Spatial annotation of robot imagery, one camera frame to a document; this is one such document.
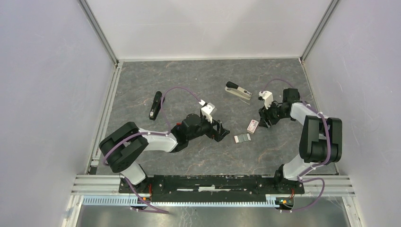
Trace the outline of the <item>red white staple box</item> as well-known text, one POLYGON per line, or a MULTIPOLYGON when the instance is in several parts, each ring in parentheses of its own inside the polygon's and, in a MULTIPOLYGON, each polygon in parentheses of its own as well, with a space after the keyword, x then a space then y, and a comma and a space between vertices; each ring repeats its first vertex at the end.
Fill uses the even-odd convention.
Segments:
POLYGON ((247 132, 254 134, 258 125, 259 125, 259 122, 257 120, 251 120, 247 127, 247 132))

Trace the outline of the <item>black stapler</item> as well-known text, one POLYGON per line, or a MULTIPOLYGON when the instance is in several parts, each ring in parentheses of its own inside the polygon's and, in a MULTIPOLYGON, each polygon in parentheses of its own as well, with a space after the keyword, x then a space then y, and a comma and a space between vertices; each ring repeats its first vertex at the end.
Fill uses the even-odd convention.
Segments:
POLYGON ((159 113, 160 108, 161 108, 162 95, 163 94, 162 94, 161 91, 157 91, 155 93, 155 96, 154 96, 154 99, 153 99, 153 103, 152 103, 152 106, 151 106, 151 109, 150 109, 149 115, 148 115, 150 120, 155 121, 157 116, 158 116, 158 113, 159 113))

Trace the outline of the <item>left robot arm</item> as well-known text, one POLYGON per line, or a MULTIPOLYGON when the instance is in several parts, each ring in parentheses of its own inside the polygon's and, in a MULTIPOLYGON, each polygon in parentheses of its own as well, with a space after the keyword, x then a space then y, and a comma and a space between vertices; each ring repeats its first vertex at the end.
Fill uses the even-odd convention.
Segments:
POLYGON ((176 153, 188 147, 189 141, 207 136, 220 142, 230 133, 220 120, 208 121, 200 114, 189 114, 171 131, 148 131, 134 122, 127 122, 99 144, 104 156, 104 164, 114 173, 119 173, 130 181, 136 192, 144 192, 149 180, 137 158, 145 151, 176 153))

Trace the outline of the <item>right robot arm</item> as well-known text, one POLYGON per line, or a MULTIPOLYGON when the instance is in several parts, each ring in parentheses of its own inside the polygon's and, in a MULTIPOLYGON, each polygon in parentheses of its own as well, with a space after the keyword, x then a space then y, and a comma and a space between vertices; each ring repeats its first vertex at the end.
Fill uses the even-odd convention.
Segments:
POLYGON ((301 180, 318 167, 340 161, 341 119, 328 117, 313 109, 301 99, 296 88, 284 89, 281 102, 275 101, 270 91, 260 92, 258 99, 264 102, 259 109, 260 126, 270 128, 281 119, 297 121, 303 126, 298 155, 276 171, 273 187, 277 192, 285 193, 292 187, 292 181, 301 180))

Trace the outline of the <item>staple tray box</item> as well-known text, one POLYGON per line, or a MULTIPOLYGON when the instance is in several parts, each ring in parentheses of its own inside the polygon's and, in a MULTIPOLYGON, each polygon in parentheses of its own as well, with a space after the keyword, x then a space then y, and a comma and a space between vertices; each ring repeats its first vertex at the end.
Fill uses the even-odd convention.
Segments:
POLYGON ((251 137, 249 133, 236 135, 234 136, 235 143, 243 143, 247 141, 251 141, 251 137))

